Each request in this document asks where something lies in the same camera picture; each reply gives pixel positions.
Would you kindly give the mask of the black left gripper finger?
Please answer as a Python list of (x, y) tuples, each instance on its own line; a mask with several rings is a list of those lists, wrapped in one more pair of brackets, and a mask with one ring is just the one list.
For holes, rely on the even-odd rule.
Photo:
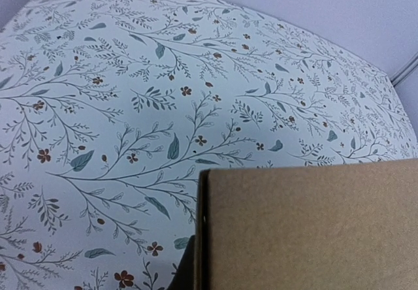
[(190, 236), (184, 254), (167, 290), (193, 290), (195, 235)]

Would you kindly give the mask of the brown cardboard box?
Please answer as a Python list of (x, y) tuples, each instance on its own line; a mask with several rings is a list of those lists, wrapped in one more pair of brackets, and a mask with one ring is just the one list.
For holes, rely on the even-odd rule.
[(417, 161), (201, 172), (195, 289), (416, 289)]

